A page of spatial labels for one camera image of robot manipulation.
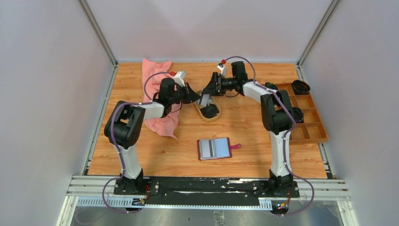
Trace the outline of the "yellow oval tray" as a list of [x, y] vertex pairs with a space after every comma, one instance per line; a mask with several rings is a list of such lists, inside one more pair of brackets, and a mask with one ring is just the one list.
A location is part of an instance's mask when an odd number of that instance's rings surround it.
[[200, 102], [201, 99], [197, 100], [194, 106], [204, 122], [213, 122], [220, 117], [221, 108], [214, 97], [209, 96], [206, 106], [202, 106]]

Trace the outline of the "black credit card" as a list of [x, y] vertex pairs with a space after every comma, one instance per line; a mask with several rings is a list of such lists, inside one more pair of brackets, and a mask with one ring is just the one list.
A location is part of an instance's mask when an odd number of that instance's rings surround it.
[[209, 104], [206, 107], [200, 109], [202, 116], [206, 119], [211, 119], [216, 117], [220, 111], [215, 104]]

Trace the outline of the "grey striped credit card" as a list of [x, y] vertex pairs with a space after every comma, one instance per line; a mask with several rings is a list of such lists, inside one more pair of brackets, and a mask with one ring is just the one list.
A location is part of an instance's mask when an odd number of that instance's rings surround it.
[[199, 140], [200, 159], [213, 159], [216, 157], [213, 140]]

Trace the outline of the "red leather card holder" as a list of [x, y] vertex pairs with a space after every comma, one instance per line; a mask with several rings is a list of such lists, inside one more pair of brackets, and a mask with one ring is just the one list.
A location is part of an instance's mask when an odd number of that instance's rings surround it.
[[[214, 150], [215, 150], [216, 157], [213, 159], [205, 159], [205, 160], [231, 158], [232, 151], [241, 148], [240, 143], [231, 145], [230, 139], [228, 137], [214, 138], [211, 140], [213, 140], [213, 142], [214, 142]], [[198, 148], [198, 159], [200, 161], [204, 161], [204, 160], [200, 159], [199, 140], [197, 140], [197, 148]]]

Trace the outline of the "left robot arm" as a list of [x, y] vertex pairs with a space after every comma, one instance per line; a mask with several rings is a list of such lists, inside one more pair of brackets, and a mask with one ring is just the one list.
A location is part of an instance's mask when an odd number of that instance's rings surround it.
[[121, 171], [116, 180], [119, 188], [140, 194], [144, 189], [143, 169], [139, 163], [136, 143], [139, 140], [143, 122], [149, 119], [165, 118], [175, 104], [191, 104], [200, 99], [187, 82], [165, 78], [160, 89], [149, 102], [130, 103], [119, 101], [104, 128], [104, 135], [117, 150]]

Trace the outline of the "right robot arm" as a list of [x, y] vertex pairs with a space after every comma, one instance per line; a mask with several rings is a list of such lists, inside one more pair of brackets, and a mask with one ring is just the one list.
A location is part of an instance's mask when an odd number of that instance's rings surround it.
[[277, 197], [282, 196], [294, 184], [289, 160], [289, 138], [296, 122], [288, 92], [266, 87], [254, 79], [250, 80], [242, 61], [231, 64], [231, 78], [226, 77], [227, 68], [224, 61], [219, 63], [217, 68], [219, 71], [212, 74], [202, 93], [222, 96], [226, 91], [235, 90], [260, 104], [263, 126], [269, 132], [272, 151], [266, 191]]

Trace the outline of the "black green round cap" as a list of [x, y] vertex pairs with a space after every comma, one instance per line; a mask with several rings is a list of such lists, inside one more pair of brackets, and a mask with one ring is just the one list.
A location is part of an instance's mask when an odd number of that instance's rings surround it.
[[264, 86], [268, 89], [279, 90], [278, 86], [272, 82], [266, 82]]

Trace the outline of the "black round cap top right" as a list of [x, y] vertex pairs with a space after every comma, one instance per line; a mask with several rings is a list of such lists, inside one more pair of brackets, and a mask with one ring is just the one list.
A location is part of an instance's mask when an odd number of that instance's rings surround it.
[[310, 86], [301, 80], [294, 80], [291, 83], [291, 87], [295, 95], [308, 95], [310, 93]]

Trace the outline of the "black round cap middle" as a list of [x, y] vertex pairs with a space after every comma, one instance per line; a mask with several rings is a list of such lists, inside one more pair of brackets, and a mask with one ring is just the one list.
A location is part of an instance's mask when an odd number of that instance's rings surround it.
[[296, 123], [303, 123], [304, 113], [299, 107], [293, 107], [294, 120]]

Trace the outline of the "brown compartment organizer tray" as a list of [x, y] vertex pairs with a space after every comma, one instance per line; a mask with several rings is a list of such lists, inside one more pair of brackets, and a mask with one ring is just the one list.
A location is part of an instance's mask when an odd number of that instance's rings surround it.
[[277, 84], [279, 90], [288, 92], [292, 107], [299, 107], [304, 113], [303, 123], [296, 123], [296, 128], [291, 132], [290, 143], [302, 145], [319, 144], [328, 141], [327, 131], [311, 92], [308, 95], [295, 95], [291, 83]]

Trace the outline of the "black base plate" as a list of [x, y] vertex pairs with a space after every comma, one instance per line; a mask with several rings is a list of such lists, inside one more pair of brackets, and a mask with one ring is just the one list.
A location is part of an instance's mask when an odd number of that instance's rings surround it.
[[300, 196], [298, 185], [285, 192], [266, 191], [268, 179], [149, 177], [137, 194], [125, 191], [115, 184], [116, 195], [144, 195], [146, 204], [183, 206], [255, 206], [259, 198], [289, 198]]

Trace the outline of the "aluminium frame rail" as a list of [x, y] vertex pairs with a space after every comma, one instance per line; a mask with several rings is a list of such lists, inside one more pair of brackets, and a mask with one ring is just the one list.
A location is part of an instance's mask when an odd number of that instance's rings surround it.
[[267, 180], [248, 178], [146, 177], [145, 188], [134, 194], [110, 177], [74, 176], [68, 196], [79, 197], [80, 206], [115, 208], [169, 208], [215, 210], [271, 210], [287, 201], [349, 201], [344, 181], [296, 180], [292, 188], [267, 189]]

